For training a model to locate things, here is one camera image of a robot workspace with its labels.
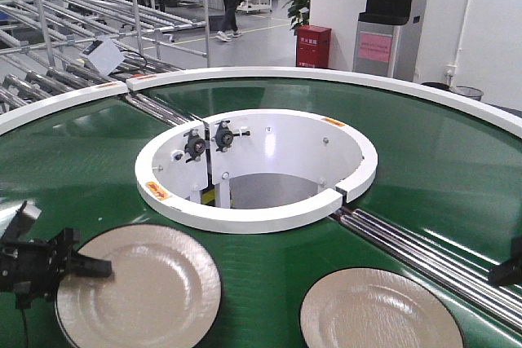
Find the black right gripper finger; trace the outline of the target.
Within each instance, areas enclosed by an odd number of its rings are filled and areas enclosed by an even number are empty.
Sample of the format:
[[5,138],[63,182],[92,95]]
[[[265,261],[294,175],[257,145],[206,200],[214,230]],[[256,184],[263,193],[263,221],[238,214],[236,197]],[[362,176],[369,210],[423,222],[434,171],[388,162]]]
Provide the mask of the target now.
[[493,286],[508,286],[521,283],[521,258],[510,258],[492,267],[488,273],[488,282]]

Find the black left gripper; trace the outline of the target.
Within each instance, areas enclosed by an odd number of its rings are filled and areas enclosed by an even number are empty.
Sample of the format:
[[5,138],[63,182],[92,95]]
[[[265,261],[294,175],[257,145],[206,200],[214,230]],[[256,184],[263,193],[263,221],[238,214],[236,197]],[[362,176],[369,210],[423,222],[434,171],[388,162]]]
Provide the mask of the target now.
[[1,237],[1,290],[15,295],[17,309],[29,309],[32,301],[52,300],[60,281],[70,273],[82,277],[109,277],[108,260],[75,253],[78,229],[66,227],[50,240]]

